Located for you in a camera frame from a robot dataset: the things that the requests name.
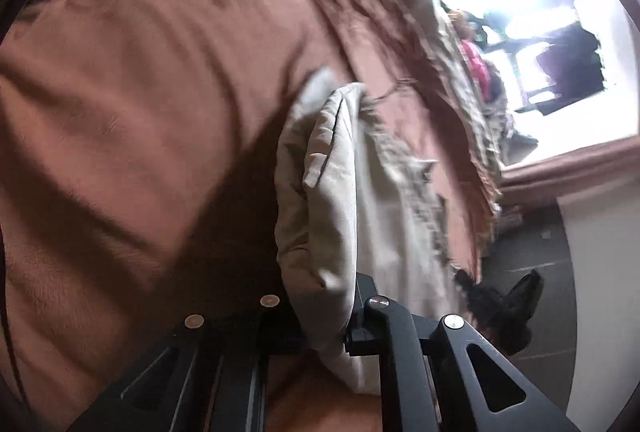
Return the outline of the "beige drawstring garment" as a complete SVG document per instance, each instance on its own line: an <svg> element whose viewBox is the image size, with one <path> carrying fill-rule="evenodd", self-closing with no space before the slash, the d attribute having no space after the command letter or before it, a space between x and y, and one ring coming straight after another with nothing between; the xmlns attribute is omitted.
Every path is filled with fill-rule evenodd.
<svg viewBox="0 0 640 432"><path fill-rule="evenodd" d="M274 236L283 284L311 348L358 394L378 394L378 362L347 354L356 277L412 313L462 313L434 160L414 157L365 85L310 76L280 135Z"/></svg>

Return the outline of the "beige olive duvet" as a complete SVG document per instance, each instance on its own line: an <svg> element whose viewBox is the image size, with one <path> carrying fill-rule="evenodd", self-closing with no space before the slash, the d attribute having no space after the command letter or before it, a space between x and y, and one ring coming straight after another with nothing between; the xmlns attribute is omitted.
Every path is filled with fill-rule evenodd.
<svg viewBox="0 0 640 432"><path fill-rule="evenodd" d="M422 30L423 37L444 77L448 94L470 133L474 158L488 178L498 184L502 179L499 146L485 116L480 89L472 77L471 63L454 31L449 15L439 0L400 0Z"/></svg>

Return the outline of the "pink plush toy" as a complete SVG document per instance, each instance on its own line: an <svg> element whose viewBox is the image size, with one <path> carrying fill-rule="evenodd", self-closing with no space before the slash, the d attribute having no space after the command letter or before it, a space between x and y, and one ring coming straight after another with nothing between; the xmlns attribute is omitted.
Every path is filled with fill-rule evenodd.
<svg viewBox="0 0 640 432"><path fill-rule="evenodd" d="M466 15L461 11L452 10L448 13L450 22L454 26L462 50L471 68L471 74L480 94L487 104L495 103L504 94L503 82L494 64L485 59L484 53L475 43L475 32Z"/></svg>

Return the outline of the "terracotta brown blanket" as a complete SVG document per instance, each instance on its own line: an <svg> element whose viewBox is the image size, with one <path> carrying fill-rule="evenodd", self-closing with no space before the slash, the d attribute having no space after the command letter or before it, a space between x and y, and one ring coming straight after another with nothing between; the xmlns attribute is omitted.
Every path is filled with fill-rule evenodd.
<svg viewBox="0 0 640 432"><path fill-rule="evenodd" d="M283 284L278 143L321 68L434 160L449 261L476 267L496 183L400 0L29 0L1 44L2 400L26 428L67 429L186 316ZM306 334L269 406L273 431L380 426Z"/></svg>

